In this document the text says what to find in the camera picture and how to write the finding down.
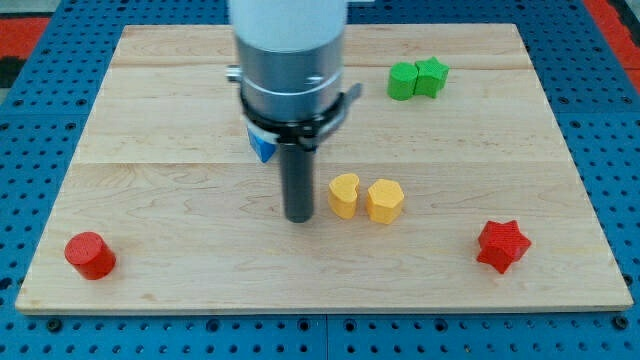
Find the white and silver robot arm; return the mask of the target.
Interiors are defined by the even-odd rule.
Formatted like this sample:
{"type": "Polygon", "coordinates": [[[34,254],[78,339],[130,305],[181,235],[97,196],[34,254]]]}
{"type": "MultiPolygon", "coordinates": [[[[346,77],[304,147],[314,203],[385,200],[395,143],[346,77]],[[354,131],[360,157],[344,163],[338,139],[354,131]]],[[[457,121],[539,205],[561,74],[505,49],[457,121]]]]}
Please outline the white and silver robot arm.
{"type": "Polygon", "coordinates": [[[362,85],[342,90],[345,0],[230,0],[229,19],[249,128],[312,151],[336,131],[362,85]]]}

